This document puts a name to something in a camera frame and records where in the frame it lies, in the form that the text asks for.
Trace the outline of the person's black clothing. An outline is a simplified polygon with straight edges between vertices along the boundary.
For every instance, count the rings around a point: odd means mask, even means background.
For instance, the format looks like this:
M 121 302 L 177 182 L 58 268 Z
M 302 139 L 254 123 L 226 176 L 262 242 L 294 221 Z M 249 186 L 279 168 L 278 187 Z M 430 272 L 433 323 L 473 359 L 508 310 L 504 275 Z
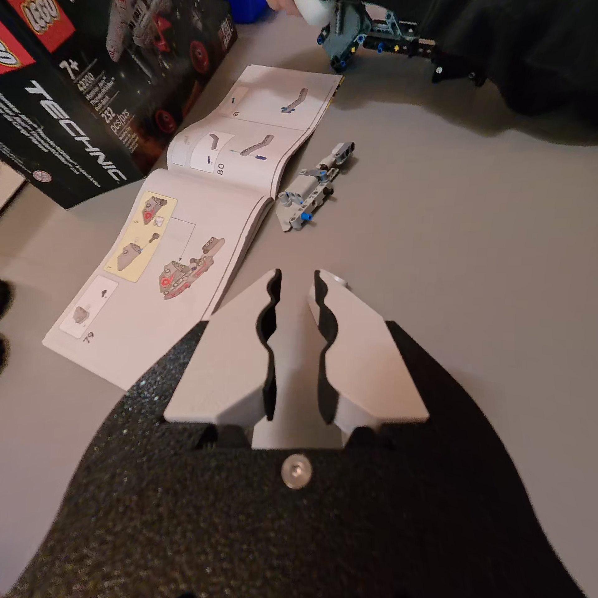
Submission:
M 597 1 L 385 1 L 442 55 L 526 116 L 572 108 L 597 124 Z

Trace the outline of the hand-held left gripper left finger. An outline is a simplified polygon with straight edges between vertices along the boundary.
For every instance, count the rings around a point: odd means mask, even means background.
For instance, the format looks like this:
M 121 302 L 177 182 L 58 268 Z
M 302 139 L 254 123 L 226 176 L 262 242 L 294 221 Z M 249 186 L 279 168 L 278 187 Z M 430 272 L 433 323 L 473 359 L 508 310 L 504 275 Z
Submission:
M 273 350 L 281 270 L 268 271 L 211 316 L 164 411 L 174 423 L 253 428 L 273 420 Z

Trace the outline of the blue plastic bin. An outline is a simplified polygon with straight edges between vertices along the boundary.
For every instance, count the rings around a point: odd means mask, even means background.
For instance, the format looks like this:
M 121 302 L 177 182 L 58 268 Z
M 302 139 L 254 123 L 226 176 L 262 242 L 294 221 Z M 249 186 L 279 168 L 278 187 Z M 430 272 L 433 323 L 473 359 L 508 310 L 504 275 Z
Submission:
M 230 7 L 236 25 L 261 23 L 276 15 L 267 1 L 230 1 Z

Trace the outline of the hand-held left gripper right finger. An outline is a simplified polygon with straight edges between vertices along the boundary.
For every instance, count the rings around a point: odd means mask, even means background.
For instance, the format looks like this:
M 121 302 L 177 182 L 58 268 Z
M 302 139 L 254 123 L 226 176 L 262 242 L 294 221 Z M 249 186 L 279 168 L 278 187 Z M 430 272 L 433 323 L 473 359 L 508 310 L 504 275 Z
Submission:
M 325 341 L 319 356 L 318 409 L 343 437 L 358 428 L 426 422 L 429 411 L 382 315 L 337 276 L 316 270 L 308 295 Z

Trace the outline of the dark brick vehicle chassis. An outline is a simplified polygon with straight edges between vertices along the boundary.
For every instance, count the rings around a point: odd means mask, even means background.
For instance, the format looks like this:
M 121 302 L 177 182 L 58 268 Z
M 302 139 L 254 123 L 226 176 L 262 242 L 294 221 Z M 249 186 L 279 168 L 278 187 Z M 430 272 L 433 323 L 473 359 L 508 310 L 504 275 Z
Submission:
M 404 55 L 428 60 L 434 66 L 432 84 L 467 79 L 475 87 L 487 81 L 485 71 L 468 59 L 439 49 L 436 41 L 422 37 L 417 23 L 400 20 L 392 11 L 384 19 L 372 19 L 362 1 L 335 1 L 328 23 L 317 38 L 331 69 L 343 74 L 360 48 L 378 55 Z

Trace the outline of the open building instruction booklet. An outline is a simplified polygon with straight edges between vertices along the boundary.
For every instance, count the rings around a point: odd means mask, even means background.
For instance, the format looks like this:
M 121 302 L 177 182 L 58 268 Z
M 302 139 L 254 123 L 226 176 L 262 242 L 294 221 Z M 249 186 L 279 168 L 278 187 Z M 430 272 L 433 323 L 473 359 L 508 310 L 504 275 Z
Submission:
M 252 64 L 180 131 L 102 263 L 42 345 L 123 390 L 226 292 L 343 76 Z

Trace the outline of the grey brick assembly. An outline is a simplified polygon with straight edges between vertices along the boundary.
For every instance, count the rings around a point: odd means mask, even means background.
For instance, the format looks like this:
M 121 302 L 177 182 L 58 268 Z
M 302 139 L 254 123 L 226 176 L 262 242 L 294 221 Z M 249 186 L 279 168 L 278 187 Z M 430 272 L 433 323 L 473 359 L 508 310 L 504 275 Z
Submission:
M 313 214 L 334 193 L 333 183 L 354 151 L 354 141 L 337 144 L 314 168 L 302 169 L 280 191 L 275 213 L 283 232 L 300 230 L 312 221 Z

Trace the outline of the grey desk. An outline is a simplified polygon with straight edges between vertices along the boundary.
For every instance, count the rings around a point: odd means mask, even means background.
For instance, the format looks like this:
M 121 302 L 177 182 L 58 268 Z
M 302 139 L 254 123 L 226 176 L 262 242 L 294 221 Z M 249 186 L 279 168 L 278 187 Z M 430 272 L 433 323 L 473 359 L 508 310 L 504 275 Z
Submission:
M 430 65 L 360 52 L 283 175 L 356 143 L 313 225 L 262 224 L 223 304 L 282 270 L 272 422 L 258 449 L 339 447 L 319 420 L 323 345 L 307 306 L 317 268 L 347 280 L 461 384 L 499 434 L 536 514 L 597 597 L 597 133 L 511 113 L 495 86 L 430 82 Z M 64 211 L 24 187 L 1 216 L 1 594 L 48 533 L 123 396 L 42 346 L 107 254 L 140 182 Z

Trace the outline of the black toy set box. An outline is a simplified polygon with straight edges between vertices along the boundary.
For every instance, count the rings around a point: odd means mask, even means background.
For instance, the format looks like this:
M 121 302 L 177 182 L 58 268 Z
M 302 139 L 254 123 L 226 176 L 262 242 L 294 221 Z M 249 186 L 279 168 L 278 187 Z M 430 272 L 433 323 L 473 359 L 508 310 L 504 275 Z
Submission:
M 1 160 L 65 209 L 144 178 L 236 39 L 228 1 L 1 1 Z

